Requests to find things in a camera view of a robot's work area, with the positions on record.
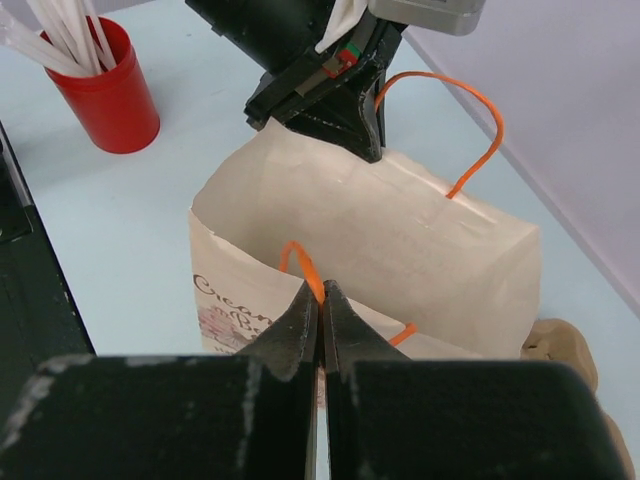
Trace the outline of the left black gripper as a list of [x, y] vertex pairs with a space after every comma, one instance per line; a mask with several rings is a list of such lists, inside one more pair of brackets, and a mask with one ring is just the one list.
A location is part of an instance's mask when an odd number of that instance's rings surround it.
[[383, 115], [374, 107], [400, 44], [398, 24], [369, 12], [318, 44], [335, 1], [191, 1], [189, 7], [264, 69], [244, 113], [256, 130], [274, 119], [368, 163], [382, 157]]

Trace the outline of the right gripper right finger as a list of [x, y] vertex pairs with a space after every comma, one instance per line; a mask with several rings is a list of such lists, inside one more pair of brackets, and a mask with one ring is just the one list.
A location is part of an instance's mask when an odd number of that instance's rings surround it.
[[412, 360], [325, 285], [335, 479], [623, 479], [587, 384], [549, 361]]

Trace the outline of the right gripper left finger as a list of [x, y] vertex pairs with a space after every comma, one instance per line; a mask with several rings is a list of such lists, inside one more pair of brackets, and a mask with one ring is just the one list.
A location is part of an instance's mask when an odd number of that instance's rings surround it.
[[303, 285], [233, 355], [48, 360], [2, 432], [2, 477], [313, 478], [318, 314]]

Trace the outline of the beige paper takeout bag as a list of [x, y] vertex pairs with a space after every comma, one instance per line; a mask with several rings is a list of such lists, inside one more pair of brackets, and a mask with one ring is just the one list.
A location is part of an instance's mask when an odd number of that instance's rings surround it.
[[392, 150], [371, 164], [270, 120], [209, 178], [188, 223], [213, 352], [239, 351], [289, 307], [303, 281], [281, 263], [291, 242], [412, 358], [516, 359], [538, 315], [538, 227]]

